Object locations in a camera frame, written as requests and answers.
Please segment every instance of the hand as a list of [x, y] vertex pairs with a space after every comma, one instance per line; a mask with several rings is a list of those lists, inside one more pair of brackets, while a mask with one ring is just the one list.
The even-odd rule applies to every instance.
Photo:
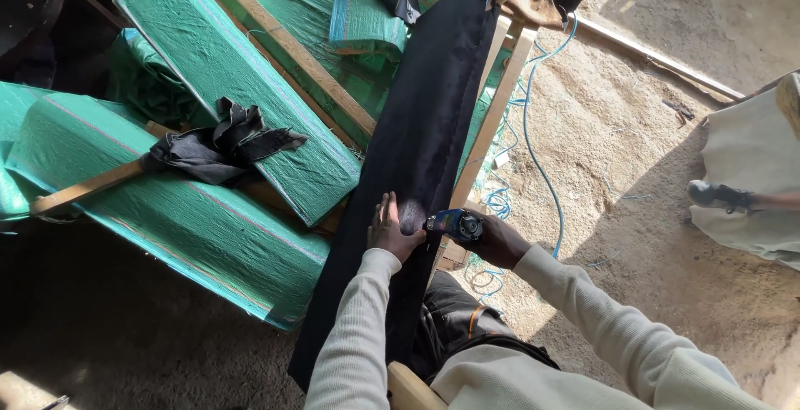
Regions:
[[483, 233], [477, 241], [455, 243], [467, 251], [475, 252], [479, 257], [498, 268], [514, 269], [520, 259], [530, 249], [530, 243], [512, 226], [494, 215], [483, 215], [470, 210], [478, 218], [483, 218]]
[[405, 263], [411, 251], [425, 241], [427, 234], [422, 229], [410, 236], [400, 233], [397, 202], [398, 198], [394, 191], [383, 194], [383, 200], [375, 206], [372, 225], [366, 229], [366, 248], [385, 249], [394, 254], [400, 263]]

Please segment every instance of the blue cable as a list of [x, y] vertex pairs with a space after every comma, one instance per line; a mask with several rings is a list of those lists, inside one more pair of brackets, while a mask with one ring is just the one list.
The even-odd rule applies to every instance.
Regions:
[[[523, 93], [525, 93], [525, 98], [522, 98], [522, 99], [510, 99], [508, 101], [508, 104], [511, 105], [511, 106], [522, 107], [522, 112], [523, 112], [522, 113], [522, 117], [523, 117], [522, 118], [522, 122], [523, 122], [522, 123], [522, 127], [523, 127], [522, 128], [522, 132], [525, 135], [525, 144], [528, 146], [528, 153], [530, 153], [530, 158], [534, 160], [534, 164], [536, 165], [536, 168], [539, 169], [539, 172], [542, 174], [542, 177], [545, 179], [545, 183], [547, 183], [547, 187], [550, 189], [550, 193], [553, 195], [553, 201], [555, 201], [555, 207], [558, 210], [558, 225], [559, 225], [559, 228], [558, 228], [558, 241], [555, 243], [555, 249], [553, 250], [553, 257], [554, 258], [558, 257], [558, 251], [561, 250], [561, 241], [564, 239], [564, 212], [561, 209], [561, 203], [558, 201], [558, 195], [556, 194], [555, 189], [553, 188], [553, 184], [550, 183], [550, 178], [547, 177], [547, 174], [545, 173], [545, 170], [542, 168], [542, 165], [539, 164], [539, 161], [536, 159], [536, 155], [534, 154], [534, 149], [530, 145], [530, 138], [528, 137], [528, 105], [530, 104], [530, 85], [532, 84], [533, 79], [534, 79], [534, 73], [536, 71], [536, 66], [538, 66], [539, 63], [545, 61], [547, 58], [550, 58], [550, 57], [554, 56], [555, 54], [560, 52], [562, 49], [564, 49], [566, 44], [569, 43], [570, 40], [572, 39], [572, 37], [575, 36], [575, 29], [578, 27], [578, 23], [577, 22], [578, 22], [578, 20], [573, 18], [573, 26], [572, 26], [572, 32], [570, 33], [570, 36], [568, 38], [566, 38], [566, 41], [561, 46], [559, 46], [557, 49], [555, 49], [553, 52], [547, 52], [543, 47], [539, 46], [538, 41], [534, 40], [534, 45], [536, 46], [536, 48], [539, 49], [544, 54], [542, 54], [542, 55], [540, 55], [538, 57], [533, 57], [530, 60], [525, 62], [525, 65], [528, 65], [528, 64], [530, 64], [532, 62], [536, 62], [534, 64], [534, 66], [532, 68], [530, 68], [530, 74], [528, 75], [528, 87], [527, 88], [525, 88], [523, 86], [523, 83], [522, 83], [523, 80], [522, 80], [521, 77], [517, 79], [517, 86], [519, 86], [520, 88], [524, 89]], [[508, 148], [506, 148], [504, 150], [501, 150], [497, 155], [495, 155], [495, 159], [497, 157], [499, 157], [500, 155], [504, 154], [505, 152], [508, 152], [509, 150], [515, 148], [517, 146], [517, 143], [519, 142], [519, 137], [517, 136], [517, 133], [514, 131], [514, 128], [512, 128], [511, 125], [508, 123], [508, 120], [505, 118], [505, 115], [503, 116], [503, 122], [511, 130], [511, 133], [514, 135], [515, 140], [514, 140], [514, 143], [510, 147], [508, 147]], [[504, 188], [500, 188], [499, 190], [495, 190], [495, 191], [492, 191], [491, 193], [489, 193], [489, 195], [487, 195], [485, 197], [485, 199], [483, 200], [483, 203], [485, 203], [485, 205], [487, 207], [491, 208], [495, 212], [495, 215], [497, 215], [498, 218], [500, 218], [501, 220], [505, 220], [505, 218], [508, 218], [508, 215], [510, 215], [510, 213], [511, 213], [511, 204], [510, 204], [510, 201], [508, 199], [508, 190], [510, 188], [510, 185], [506, 180], [504, 180], [502, 177], [497, 175], [497, 173], [495, 173], [494, 171], [491, 171], [491, 173], [494, 174], [495, 177], [497, 177], [499, 180], [501, 180], [503, 182], [503, 184], [505, 185], [505, 187]], [[500, 277], [501, 275], [505, 275], [505, 270], [503, 270], [502, 268], [499, 268], [499, 269], [500, 269], [500, 271], [494, 271], [494, 270], [491, 270], [489, 268], [484, 268], [484, 270], [483, 270], [483, 272], [485, 272], [486, 274], [491, 275], [492, 280], [497, 279], [497, 281], [500, 282], [500, 286], [496, 290], [494, 290], [493, 292], [488, 292], [488, 293], [485, 293], [484, 295], [481, 296], [481, 298], [478, 300], [478, 302], [480, 302], [482, 305], [487, 305], [484, 302], [484, 300], [486, 298], [488, 298], [489, 296], [499, 292], [505, 286], [505, 283], [503, 283], [503, 279]], [[503, 314], [503, 312], [500, 311], [499, 309], [495, 308], [495, 310], [497, 310], [497, 312], [500, 313], [501, 315]]]

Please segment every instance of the sweater sleeve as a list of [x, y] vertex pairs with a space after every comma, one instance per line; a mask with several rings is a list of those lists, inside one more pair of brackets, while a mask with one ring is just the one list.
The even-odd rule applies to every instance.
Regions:
[[347, 284], [336, 323], [311, 373], [306, 409], [384, 408], [386, 398], [385, 318], [389, 279], [402, 265], [390, 252], [364, 252]]
[[659, 381], [676, 353], [738, 387], [716, 357], [698, 351], [694, 343], [675, 335], [666, 325], [650, 322], [637, 309], [620, 305], [595, 287], [582, 268], [562, 265], [538, 245], [525, 254], [514, 272], [564, 313], [595, 354], [611, 365], [645, 404], [654, 405]]

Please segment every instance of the shoe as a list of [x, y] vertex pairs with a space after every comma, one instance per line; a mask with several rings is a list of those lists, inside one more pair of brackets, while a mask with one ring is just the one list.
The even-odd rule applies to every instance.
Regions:
[[775, 103], [800, 139], [800, 75], [789, 73], [777, 83]]
[[686, 197], [694, 205], [703, 208], [721, 208], [730, 215], [750, 210], [753, 191], [736, 190], [725, 185], [716, 185], [704, 180], [692, 180], [686, 185]]

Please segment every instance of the dirt floor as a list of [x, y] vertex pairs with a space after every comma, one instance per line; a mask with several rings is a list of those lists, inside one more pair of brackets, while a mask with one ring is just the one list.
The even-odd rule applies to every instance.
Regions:
[[[797, 1], [585, 0], [580, 12], [748, 94], [800, 67]], [[540, 34], [546, 49], [564, 39]], [[746, 392], [800, 408], [800, 273], [682, 225], [683, 189], [703, 176], [700, 122], [720, 107], [581, 31], [537, 68], [532, 91], [531, 145], [564, 210], [559, 259], [585, 266], [613, 257], [586, 268], [598, 286], [718, 356]], [[697, 118], [679, 127], [662, 99]], [[509, 119], [522, 136], [522, 112]], [[512, 141], [506, 131], [503, 142]], [[558, 218], [550, 192], [524, 144], [510, 153], [501, 172], [512, 186], [509, 221], [552, 248]], [[18, 270], [0, 274], [5, 307], [19, 309], [0, 326], [0, 410], [45, 403], [47, 396], [31, 402], [25, 383], [71, 394], [81, 410], [303, 405], [285, 376], [295, 334], [259, 323], [100, 227], [40, 229], [37, 240], [47, 242], [34, 241]], [[468, 288], [488, 283], [479, 271], [455, 276]], [[476, 295], [497, 285], [475, 287]], [[622, 388], [524, 282], [506, 275], [487, 302], [566, 371]]]

